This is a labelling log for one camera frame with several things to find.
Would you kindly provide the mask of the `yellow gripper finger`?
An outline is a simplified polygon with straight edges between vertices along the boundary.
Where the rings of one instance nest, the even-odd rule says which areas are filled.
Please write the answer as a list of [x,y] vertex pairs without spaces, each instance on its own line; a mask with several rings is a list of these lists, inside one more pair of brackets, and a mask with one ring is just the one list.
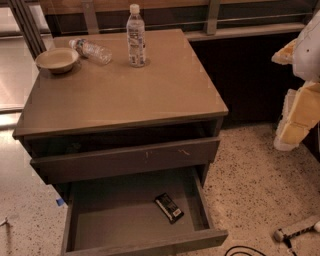
[[293,62],[293,50],[296,45],[296,39],[293,39],[279,51],[277,51],[271,58],[271,61],[280,65],[288,65]]
[[297,148],[319,122],[320,83],[306,81],[298,90],[289,89],[276,129],[274,147],[280,151]]

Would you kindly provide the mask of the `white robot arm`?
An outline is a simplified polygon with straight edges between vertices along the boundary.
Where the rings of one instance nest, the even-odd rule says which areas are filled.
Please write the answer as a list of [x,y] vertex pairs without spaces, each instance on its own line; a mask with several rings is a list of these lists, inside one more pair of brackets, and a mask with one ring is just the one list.
[[293,74],[304,81],[298,90],[288,90],[274,139],[277,150],[291,151],[320,121],[320,11],[272,61],[291,64]]

